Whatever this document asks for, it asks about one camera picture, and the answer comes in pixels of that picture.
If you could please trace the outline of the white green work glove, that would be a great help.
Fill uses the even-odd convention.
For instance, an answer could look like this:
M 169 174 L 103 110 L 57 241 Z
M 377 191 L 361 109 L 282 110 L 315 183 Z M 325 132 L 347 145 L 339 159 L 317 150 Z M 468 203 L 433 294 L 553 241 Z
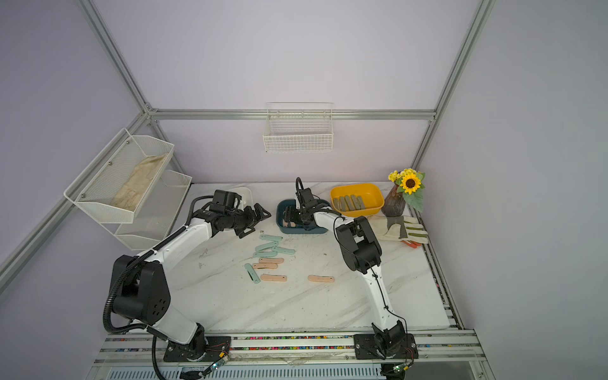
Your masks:
M 412 248 L 429 243 L 428 232 L 418 220 L 405 215 L 371 216 L 367 219 L 378 240 L 404 242 Z

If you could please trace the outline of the beige cloth in shelf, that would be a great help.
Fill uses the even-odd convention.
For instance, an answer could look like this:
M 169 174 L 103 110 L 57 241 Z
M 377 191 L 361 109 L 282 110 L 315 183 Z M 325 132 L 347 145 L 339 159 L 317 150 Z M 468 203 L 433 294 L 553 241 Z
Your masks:
M 111 205 L 134 212 L 166 157 L 167 154 L 146 157 L 135 166 L 127 182 L 112 199 Z

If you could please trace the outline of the purple glass vase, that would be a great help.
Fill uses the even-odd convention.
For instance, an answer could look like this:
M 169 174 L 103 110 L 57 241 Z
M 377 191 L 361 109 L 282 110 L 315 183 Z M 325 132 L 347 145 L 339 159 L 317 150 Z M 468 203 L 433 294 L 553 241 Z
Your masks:
M 394 185 L 385 198 L 385 203 L 381 212 L 386 217 L 398 217 L 403 215 L 406 201 L 403 198 L 402 193 L 399 192 L 399 188 L 398 185 Z

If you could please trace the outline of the aluminium frame struts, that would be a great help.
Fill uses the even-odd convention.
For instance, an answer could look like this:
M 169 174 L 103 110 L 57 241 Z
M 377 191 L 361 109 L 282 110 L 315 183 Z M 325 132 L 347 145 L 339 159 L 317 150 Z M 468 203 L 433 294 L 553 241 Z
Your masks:
M 91 1 L 1 4 L 1 296 L 33 283 L 33 268 L 73 205 L 63 190 L 116 135 L 167 137 L 172 121 L 264 121 L 265 109 L 161 109 L 143 91 L 101 6 Z

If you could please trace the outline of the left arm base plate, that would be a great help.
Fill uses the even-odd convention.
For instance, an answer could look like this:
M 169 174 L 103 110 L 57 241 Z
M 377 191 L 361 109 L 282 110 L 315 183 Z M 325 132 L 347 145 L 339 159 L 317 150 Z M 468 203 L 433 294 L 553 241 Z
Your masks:
M 213 363 L 222 353 L 228 354 L 231 348 L 229 336 L 205 336 L 195 338 L 188 345 L 169 342 L 163 356 L 165 363 Z

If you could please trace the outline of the white mesh two-tier shelf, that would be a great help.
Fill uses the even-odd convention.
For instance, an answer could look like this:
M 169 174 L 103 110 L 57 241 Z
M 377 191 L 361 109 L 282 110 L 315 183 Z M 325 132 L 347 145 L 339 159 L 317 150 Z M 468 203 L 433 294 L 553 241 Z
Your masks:
M 121 130 L 64 197 L 130 250 L 171 231 L 192 178 L 172 169 L 174 145 Z

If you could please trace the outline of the mint knife far left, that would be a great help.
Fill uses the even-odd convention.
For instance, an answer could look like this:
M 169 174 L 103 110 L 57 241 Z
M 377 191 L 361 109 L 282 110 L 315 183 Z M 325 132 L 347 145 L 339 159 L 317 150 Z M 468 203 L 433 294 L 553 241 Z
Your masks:
M 244 267 L 253 283 L 258 284 L 261 282 L 261 278 L 251 264 L 245 264 Z

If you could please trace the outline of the white storage box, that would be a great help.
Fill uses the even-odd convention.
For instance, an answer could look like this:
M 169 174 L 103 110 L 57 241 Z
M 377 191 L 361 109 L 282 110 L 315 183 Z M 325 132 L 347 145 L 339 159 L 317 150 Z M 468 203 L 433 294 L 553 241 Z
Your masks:
M 247 187 L 237 187 L 229 189 L 230 193 L 235 193 L 234 207 L 239 210 L 244 210 L 246 207 L 253 207 L 253 194 Z

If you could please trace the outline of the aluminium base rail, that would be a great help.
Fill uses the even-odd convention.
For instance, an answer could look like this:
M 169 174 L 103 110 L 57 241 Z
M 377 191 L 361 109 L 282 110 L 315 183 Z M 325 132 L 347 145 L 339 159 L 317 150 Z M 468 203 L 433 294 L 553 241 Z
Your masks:
M 343 364 L 372 350 L 354 341 L 355 332 L 235 333 L 225 353 L 229 365 Z M 416 363 L 482 362 L 487 357 L 472 330 L 430 330 L 413 333 L 415 343 L 406 351 Z M 94 367 L 134 367 L 151 363 L 151 335 L 109 335 Z

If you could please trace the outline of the mint knife top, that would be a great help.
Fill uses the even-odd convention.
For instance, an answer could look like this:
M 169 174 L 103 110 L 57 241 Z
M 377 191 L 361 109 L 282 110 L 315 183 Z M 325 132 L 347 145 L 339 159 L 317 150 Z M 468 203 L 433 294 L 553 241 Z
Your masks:
M 281 242 L 283 240 L 282 237 L 271 234 L 261 234 L 260 239 L 268 242 Z

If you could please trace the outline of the mint knife lower middle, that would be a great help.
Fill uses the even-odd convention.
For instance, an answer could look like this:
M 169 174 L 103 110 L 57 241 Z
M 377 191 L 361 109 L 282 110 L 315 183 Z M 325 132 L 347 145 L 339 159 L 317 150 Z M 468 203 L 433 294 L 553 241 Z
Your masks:
M 274 258 L 277 256 L 277 252 L 269 251 L 269 252 L 255 252 L 253 257 L 258 258 Z

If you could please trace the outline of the dark teal storage box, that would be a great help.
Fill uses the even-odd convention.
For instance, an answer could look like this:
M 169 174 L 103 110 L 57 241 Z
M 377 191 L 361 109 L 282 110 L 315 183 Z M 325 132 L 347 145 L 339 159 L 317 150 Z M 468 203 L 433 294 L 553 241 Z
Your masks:
M 311 230 L 307 230 L 304 227 L 294 227 L 294 228 L 284 228 L 281 226 L 281 219 L 285 216 L 285 212 L 289 207 L 295 206 L 294 199 L 285 199 L 278 203 L 276 213 L 275 213 L 275 221 L 283 234 L 299 234 L 299 235 L 312 235 L 312 234 L 326 234 L 328 230 L 323 227 L 316 227 Z

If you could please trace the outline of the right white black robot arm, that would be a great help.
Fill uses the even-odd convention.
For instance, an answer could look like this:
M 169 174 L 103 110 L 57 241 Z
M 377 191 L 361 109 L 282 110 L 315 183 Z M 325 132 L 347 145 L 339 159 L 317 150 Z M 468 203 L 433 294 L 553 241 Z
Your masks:
M 350 218 L 326 205 L 305 209 L 288 207 L 284 219 L 306 229 L 324 228 L 333 234 L 347 267 L 365 283 L 375 349 L 381 357 L 394 356 L 407 341 L 407 321 L 394 312 L 382 273 L 382 248 L 364 217 Z

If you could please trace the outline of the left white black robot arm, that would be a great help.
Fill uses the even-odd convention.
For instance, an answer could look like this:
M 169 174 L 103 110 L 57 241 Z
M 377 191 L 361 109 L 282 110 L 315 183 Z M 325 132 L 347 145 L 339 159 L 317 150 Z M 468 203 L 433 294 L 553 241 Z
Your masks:
M 167 275 L 190 253 L 217 234 L 244 238 L 272 214 L 253 201 L 248 188 L 216 190 L 196 197 L 183 226 L 136 256 L 120 256 L 112 267 L 102 324 L 110 334 L 142 329 L 177 345 L 191 345 L 204 335 L 199 323 L 172 305 Z

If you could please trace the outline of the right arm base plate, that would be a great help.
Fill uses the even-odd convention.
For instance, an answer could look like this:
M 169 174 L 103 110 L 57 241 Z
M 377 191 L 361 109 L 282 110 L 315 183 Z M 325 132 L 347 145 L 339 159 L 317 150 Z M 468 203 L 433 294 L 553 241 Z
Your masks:
M 418 359 L 419 352 L 413 334 L 406 334 L 389 342 L 375 334 L 356 334 L 353 337 L 356 359 Z

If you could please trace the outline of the mint knife upper middle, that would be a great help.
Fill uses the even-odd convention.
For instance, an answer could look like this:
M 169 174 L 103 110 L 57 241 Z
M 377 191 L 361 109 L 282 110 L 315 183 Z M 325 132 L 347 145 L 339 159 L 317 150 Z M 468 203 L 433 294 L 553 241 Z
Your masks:
M 255 248 L 256 253 L 267 253 L 272 252 L 278 246 L 278 242 L 268 242 L 262 245 L 258 245 Z

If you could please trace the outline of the mint knife short middle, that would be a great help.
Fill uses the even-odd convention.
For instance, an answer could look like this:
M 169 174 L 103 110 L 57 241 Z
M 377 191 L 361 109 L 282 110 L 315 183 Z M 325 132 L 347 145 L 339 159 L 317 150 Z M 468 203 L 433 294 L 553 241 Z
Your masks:
M 285 255 L 295 255 L 296 251 L 293 249 L 287 249 L 287 248 L 283 248 L 280 246 L 275 246 L 272 251 L 274 253 L 280 253 L 280 254 L 285 254 Z

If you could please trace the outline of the yellow sunflower bouquet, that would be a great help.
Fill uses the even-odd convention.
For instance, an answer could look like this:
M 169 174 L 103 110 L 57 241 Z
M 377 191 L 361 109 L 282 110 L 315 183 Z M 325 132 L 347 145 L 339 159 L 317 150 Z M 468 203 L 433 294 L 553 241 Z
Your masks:
M 424 179 L 426 174 L 408 168 L 402 171 L 394 171 L 388 175 L 388 180 L 398 185 L 399 192 L 410 207 L 419 213 L 424 211 Z

